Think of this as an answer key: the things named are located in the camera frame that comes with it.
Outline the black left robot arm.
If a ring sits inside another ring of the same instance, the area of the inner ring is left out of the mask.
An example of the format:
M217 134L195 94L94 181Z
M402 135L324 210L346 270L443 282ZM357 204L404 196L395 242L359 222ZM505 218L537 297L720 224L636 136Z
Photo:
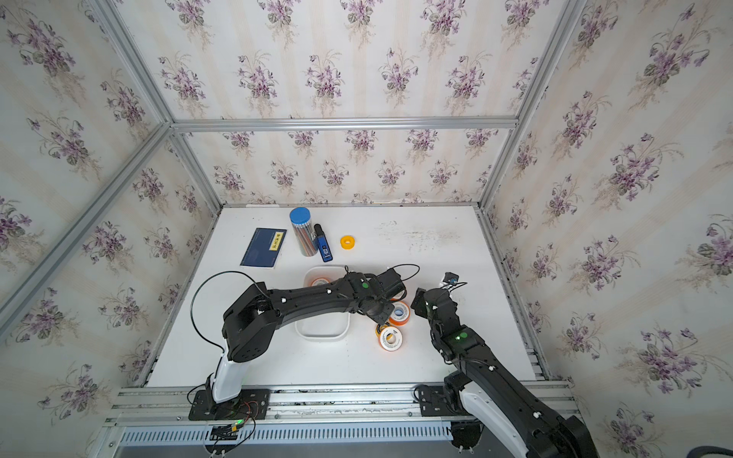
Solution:
M212 402L223 404L240 395L250 362L269 349L281 327L331 313L359 314L386 324L394 302L406 295L393 268L378 275L349 271L333 282L296 289L267 289L256 282L223 314L225 347L208 380Z

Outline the white plastic storage box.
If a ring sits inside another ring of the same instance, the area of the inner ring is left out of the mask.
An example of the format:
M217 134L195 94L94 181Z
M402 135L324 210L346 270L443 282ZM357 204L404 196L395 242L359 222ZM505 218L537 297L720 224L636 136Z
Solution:
M317 278L328 278L334 282L346 274L343 265L324 265L311 268L305 273L303 287L311 287ZM298 321L296 333L304 340L327 343L337 342L345 338L350 328L350 316L347 313L329 313Z

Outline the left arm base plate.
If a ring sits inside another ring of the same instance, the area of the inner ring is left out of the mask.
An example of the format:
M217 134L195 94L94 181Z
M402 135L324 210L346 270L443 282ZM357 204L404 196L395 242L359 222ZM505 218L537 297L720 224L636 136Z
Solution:
M272 392L269 389L243 389L238 396L215 403L209 389L196 392L188 413L189 421L235 421L265 419Z

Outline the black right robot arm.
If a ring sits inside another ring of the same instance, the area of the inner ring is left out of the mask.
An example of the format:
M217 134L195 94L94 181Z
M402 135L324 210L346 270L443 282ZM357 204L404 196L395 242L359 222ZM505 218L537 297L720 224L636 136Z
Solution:
M597 457L588 427L547 406L512 372L488 344L460 322L447 288L419 288L410 308L429 324L433 347L456 368L444 379L452 408L462 408L490 429L515 457Z

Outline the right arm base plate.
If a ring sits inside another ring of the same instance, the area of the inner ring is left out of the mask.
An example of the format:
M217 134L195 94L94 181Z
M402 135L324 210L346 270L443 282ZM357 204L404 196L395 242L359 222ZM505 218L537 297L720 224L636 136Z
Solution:
M442 385L419 384L413 388L412 397L418 404L422 417L468 416L457 399L446 395Z

